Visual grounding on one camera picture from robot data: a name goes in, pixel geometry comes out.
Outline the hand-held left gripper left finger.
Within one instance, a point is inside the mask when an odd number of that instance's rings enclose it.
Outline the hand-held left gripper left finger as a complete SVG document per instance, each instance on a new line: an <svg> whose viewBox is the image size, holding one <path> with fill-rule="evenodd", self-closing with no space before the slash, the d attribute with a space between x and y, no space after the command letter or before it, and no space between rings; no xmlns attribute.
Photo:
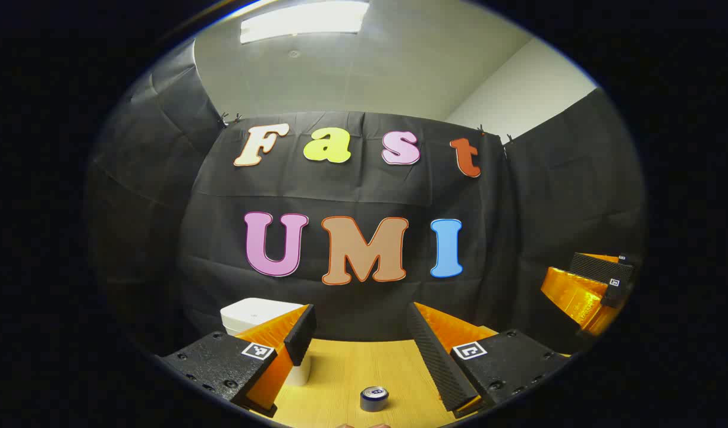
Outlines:
<svg viewBox="0 0 728 428"><path fill-rule="evenodd" d="M211 332L160 357L167 369L236 406L273 417L293 367L301 366L317 328L315 306L305 304L245 332Z"/></svg>

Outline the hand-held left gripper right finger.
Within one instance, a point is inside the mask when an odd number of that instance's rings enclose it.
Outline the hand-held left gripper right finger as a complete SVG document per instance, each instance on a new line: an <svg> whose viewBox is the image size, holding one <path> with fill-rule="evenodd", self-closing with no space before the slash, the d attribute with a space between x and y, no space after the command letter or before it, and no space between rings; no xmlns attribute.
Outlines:
<svg viewBox="0 0 728 428"><path fill-rule="evenodd" d="M408 304L407 327L456 418L518 398L570 361L519 330L471 325L426 304Z"/></svg>

